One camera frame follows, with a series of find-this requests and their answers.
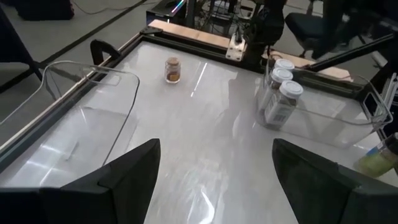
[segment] jar label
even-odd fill
[[[266,123],[283,125],[293,113],[295,108],[277,102],[277,97],[274,95],[267,105],[265,117]]]

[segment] white table surface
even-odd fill
[[[164,81],[169,57],[182,63],[182,78],[176,85]],[[142,43],[116,69],[135,73],[141,84],[126,129],[107,162],[148,139],[160,139],[159,176],[146,223],[297,223],[274,170],[274,138],[349,168],[380,141],[374,133],[349,149],[338,149],[268,130],[254,118],[260,75],[177,50]],[[24,180],[27,173],[19,174],[40,141],[0,175],[0,184],[46,185],[44,170],[49,172],[51,166],[45,161],[30,169],[43,174],[29,183]],[[86,174],[74,172],[76,177]],[[398,186],[394,171],[380,180]],[[62,181],[50,185],[66,184]]]

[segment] clear plastic bin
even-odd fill
[[[103,166],[122,129],[129,136],[124,134],[118,147],[127,147],[135,130],[131,111],[138,86],[138,77],[129,72],[76,62],[49,65],[39,89],[0,123],[1,133],[11,138],[58,107],[46,115],[53,119],[45,122],[46,132],[14,161],[18,172],[7,185],[61,186]],[[125,125],[128,117],[132,122]]]
[[[256,94],[256,119],[264,125],[262,93],[265,77],[271,71],[269,60],[266,74]],[[372,84],[358,76],[333,78],[307,70],[292,70],[293,80],[304,93],[287,122],[279,129],[336,147],[347,148],[392,121],[380,95]]]

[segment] floor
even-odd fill
[[[139,0],[115,0],[112,1],[112,6],[109,5],[111,2],[110,0],[75,1],[86,12],[95,12],[105,7],[112,7],[113,9],[125,8],[135,4]],[[122,46],[123,43],[128,41],[133,35],[146,26],[146,9],[152,7],[152,3],[157,1],[159,0],[148,0],[144,5],[135,8],[88,40],[73,48],[71,51],[56,59],[56,61],[72,60],[91,64],[90,42],[93,39],[105,40],[116,48]],[[253,6],[254,3],[243,0],[242,5]],[[286,16],[290,12],[304,13],[307,6],[308,0],[288,0],[287,5],[284,7],[284,14]],[[1,7],[6,12],[28,51],[36,61],[44,60],[121,12],[117,10],[106,10],[91,15],[74,7],[75,17],[70,21],[30,22],[23,21],[17,15],[13,7],[5,5],[1,5]],[[322,14],[321,2],[315,4],[314,13],[319,15]],[[357,47],[361,44],[359,40],[354,40],[353,45]],[[301,46],[297,43],[287,27],[285,27],[282,38],[276,43],[274,48],[292,55],[299,55],[302,52]],[[351,74],[362,75],[366,78],[371,78],[378,70],[376,68],[376,63],[370,55],[343,63],[339,65],[339,67],[349,70]],[[23,72],[25,69],[26,67],[24,65],[18,63],[0,63],[0,84]],[[2,109],[0,110],[0,121],[25,101],[39,85],[40,82],[38,79],[34,75],[31,75],[29,78],[20,82],[20,84],[0,94],[0,104],[2,105]]]

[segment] black chair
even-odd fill
[[[287,27],[304,48],[299,56],[302,58],[316,47],[318,40],[332,37],[343,17],[344,0],[319,0],[323,1],[323,17],[312,14],[315,1],[310,0],[306,14],[293,12],[285,18]]]
[[[33,61],[29,52],[22,43],[17,32],[13,28],[12,24],[8,20],[6,14],[0,7],[0,62],[21,62],[28,64],[29,70],[3,84],[1,91],[8,89],[9,87],[20,82],[24,78],[28,77],[32,72],[41,80],[42,74],[39,70],[38,63]]]

